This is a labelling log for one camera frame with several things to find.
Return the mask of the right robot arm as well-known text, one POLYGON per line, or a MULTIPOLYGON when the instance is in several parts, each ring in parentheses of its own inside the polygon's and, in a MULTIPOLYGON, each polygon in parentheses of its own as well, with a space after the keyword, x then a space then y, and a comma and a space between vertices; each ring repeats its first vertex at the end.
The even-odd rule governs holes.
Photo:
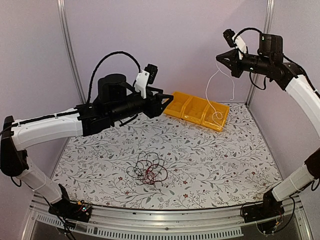
MULTIPOLYGON (((291 60, 284 62, 286 56, 280 35, 261 32, 257 54, 248 53, 240 33, 227 29, 223 37, 231 50, 217 55, 216 60, 231 71, 232 77, 239 78, 243 72, 249 72, 275 81, 300 106, 316 132, 320 131, 320 94, 300 65, 291 60)), ((258 213, 262 218, 269 218, 278 210, 277 202, 301 191, 319 177, 320 151, 316 150, 301 167, 263 195, 264 203, 258 213)))

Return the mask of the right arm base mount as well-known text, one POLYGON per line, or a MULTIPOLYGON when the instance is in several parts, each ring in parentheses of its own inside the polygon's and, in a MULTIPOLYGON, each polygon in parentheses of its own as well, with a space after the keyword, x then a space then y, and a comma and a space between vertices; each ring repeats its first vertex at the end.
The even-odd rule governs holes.
POLYGON ((245 203, 240 209, 240 216, 244 219, 245 223, 280 217, 279 220, 273 219, 257 225, 258 230, 262 234, 274 234, 282 221, 283 214, 285 213, 282 203, 282 201, 277 201, 273 196, 272 191, 269 190, 263 194, 262 203, 254 203, 249 206, 248 203, 245 203))

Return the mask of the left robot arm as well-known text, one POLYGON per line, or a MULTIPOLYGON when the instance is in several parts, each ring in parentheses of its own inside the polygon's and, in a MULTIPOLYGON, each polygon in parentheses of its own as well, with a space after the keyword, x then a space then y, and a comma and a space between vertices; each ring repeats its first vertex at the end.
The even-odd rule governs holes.
POLYGON ((61 138, 95 135, 114 127, 115 122, 124 126, 140 113, 150 119, 160 116, 174 97, 151 84, 146 71, 138 74, 134 86, 127 83, 123 74, 109 74, 98 80, 98 95, 92 103, 33 119, 14 120, 7 116, 0 133, 1 171, 55 204, 63 217, 70 217, 75 210, 68 195, 28 159, 27 148, 61 138))

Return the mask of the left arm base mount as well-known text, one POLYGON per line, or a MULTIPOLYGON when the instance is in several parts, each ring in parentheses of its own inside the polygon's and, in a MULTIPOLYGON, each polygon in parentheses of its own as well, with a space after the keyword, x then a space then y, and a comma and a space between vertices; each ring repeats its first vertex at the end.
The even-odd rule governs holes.
POLYGON ((88 223, 91 218, 93 204, 84 200, 72 202, 66 189, 61 184, 58 184, 58 186, 62 193, 61 200, 50 204, 48 212, 65 219, 88 223))

